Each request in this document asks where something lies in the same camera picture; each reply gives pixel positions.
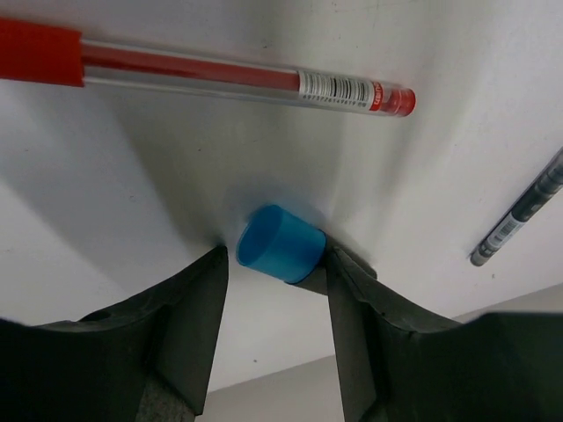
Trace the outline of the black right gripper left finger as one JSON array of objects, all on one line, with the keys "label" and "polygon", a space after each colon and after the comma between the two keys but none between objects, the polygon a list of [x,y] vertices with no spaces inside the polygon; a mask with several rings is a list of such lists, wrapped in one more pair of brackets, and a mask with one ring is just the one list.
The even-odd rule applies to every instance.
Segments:
[{"label": "black right gripper left finger", "polygon": [[193,421],[204,410],[227,249],[77,321],[1,322],[4,421]]}]

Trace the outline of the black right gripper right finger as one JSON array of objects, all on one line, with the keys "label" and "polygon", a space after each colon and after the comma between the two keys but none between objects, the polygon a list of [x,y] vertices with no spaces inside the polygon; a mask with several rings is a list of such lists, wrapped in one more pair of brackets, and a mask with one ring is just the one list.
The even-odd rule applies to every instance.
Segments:
[{"label": "black right gripper right finger", "polygon": [[348,421],[559,421],[562,317],[439,316],[380,283],[343,250],[325,255]]}]

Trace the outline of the blue highlighter marker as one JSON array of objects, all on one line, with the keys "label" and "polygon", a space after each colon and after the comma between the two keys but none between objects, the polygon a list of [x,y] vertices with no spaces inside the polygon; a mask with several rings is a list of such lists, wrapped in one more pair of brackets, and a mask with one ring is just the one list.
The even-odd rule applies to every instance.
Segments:
[{"label": "blue highlighter marker", "polygon": [[286,284],[327,294],[322,259],[327,236],[284,208],[268,204],[257,209],[238,240],[240,265]]}]

